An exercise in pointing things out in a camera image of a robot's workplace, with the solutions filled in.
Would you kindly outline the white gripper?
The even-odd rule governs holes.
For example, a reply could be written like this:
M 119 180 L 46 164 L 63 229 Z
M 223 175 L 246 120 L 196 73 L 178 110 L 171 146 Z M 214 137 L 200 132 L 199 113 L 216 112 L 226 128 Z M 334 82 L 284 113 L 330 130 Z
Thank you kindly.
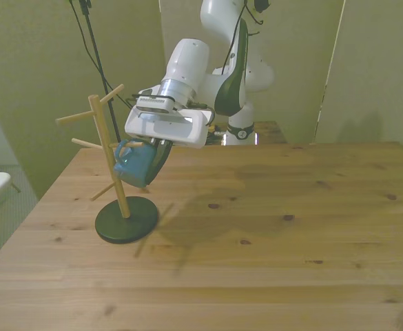
M 125 132 L 132 137 L 150 138 L 149 143 L 156 152 L 145 177 L 146 184 L 155 180 L 165 165 L 173 144 L 202 148 L 212 120 L 211 110 L 182 109 L 164 114 L 145 112 L 134 107 L 125 123 Z

